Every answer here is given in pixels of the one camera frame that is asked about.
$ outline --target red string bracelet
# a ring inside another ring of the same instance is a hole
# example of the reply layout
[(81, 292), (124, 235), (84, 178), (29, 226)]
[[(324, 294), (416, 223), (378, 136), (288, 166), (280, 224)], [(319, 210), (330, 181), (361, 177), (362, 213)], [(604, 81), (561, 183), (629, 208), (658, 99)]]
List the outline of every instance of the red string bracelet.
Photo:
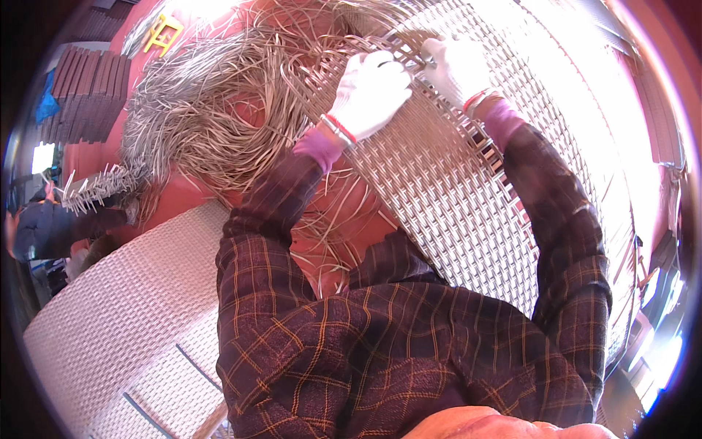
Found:
[(475, 95), (471, 96), (471, 97), (465, 102), (465, 104), (463, 104), (463, 112), (464, 112), (464, 113), (467, 112), (467, 111), (468, 111), (468, 107), (470, 106), (470, 104), (472, 104), (476, 99), (480, 98), (480, 96), (483, 96), (483, 95), (486, 93), (486, 91), (487, 91), (487, 90), (481, 90), (481, 91), (479, 91), (478, 93), (476, 93)]
[(344, 133), (349, 139), (351, 139), (351, 141), (352, 141), (353, 143), (357, 143), (356, 137), (355, 137), (353, 134), (351, 134), (346, 128), (344, 128), (344, 126), (343, 126), (342, 124), (340, 124), (339, 121), (336, 120), (336, 118), (335, 118), (334, 116), (332, 116), (332, 115), (330, 115), (330, 114), (325, 114), (325, 116), (326, 116), (327, 119), (329, 119), (330, 121), (332, 121), (332, 122), (334, 123), (334, 125), (336, 125), (337, 128), (339, 128), (339, 131), (341, 131), (341, 132)]

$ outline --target worker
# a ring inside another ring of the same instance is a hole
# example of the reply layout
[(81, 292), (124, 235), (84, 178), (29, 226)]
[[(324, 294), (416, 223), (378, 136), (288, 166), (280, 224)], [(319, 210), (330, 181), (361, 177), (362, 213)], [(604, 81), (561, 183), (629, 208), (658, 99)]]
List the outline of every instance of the worker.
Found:
[(315, 299), (290, 255), (291, 228), (343, 150), (411, 95), (413, 78), (390, 52), (352, 56), (329, 113), (224, 225), (217, 371), (234, 435), (613, 438), (591, 424), (611, 309), (595, 208), (490, 89), (479, 48), (428, 39), (422, 54), (425, 78), (504, 154), (541, 250), (534, 314), (447, 285), (401, 230), (368, 248), (347, 291)]
[(53, 182), (47, 183), (45, 199), (27, 203), (14, 216), (5, 215), (6, 248), (17, 261), (68, 258), (76, 241), (136, 220), (136, 199), (124, 210), (98, 206), (95, 211), (75, 214), (56, 202), (54, 190)]

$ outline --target white glove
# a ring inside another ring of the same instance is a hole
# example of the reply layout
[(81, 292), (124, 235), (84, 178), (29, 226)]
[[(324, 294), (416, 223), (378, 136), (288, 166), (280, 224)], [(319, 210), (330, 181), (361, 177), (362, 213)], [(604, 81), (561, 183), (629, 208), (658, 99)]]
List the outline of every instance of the white glove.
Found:
[(359, 53), (346, 65), (329, 115), (356, 140), (383, 128), (412, 96), (412, 76), (388, 51)]
[(424, 75), (456, 108), (463, 109), (468, 99), (490, 87), (489, 69), (478, 43), (429, 38), (422, 44), (421, 55), (424, 61), (433, 61), (427, 63)]

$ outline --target brown plaid shirt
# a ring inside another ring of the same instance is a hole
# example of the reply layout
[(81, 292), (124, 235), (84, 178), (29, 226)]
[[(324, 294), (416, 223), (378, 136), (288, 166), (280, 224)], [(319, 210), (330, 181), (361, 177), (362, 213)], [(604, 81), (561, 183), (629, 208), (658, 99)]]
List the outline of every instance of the brown plaid shirt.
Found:
[(595, 210), (529, 126), (505, 169), (541, 250), (531, 319), (444, 284), (402, 232), (368, 249), (348, 292), (316, 300), (289, 247), (322, 171), (288, 156), (263, 178), (232, 210), (216, 260), (217, 370), (234, 434), (401, 436), (459, 405), (593, 421), (611, 306)]

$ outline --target yellow stool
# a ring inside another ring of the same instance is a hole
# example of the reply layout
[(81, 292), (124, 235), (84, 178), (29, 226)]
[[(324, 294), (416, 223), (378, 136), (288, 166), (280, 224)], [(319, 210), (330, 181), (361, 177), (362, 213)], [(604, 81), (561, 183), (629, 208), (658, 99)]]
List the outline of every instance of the yellow stool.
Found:
[[(173, 36), (169, 37), (167, 34), (161, 35), (161, 32), (163, 32), (166, 27), (170, 27), (171, 29), (175, 30)], [(171, 44), (173, 44), (176, 38), (178, 38), (178, 35), (180, 35), (184, 28), (185, 26), (180, 24), (180, 22), (175, 18), (166, 17), (164, 14), (159, 15), (159, 19), (156, 20), (154, 25), (151, 26), (151, 29), (149, 29), (149, 34), (151, 34), (151, 37), (149, 38), (149, 42), (146, 44), (146, 48), (144, 48), (144, 53), (149, 51), (152, 44), (156, 44), (157, 46), (164, 48), (161, 51), (161, 55), (159, 55), (159, 58), (163, 57), (163, 55), (166, 55), (166, 52), (168, 52), (168, 50), (171, 48)], [(144, 36), (144, 40), (149, 37), (149, 34)]]

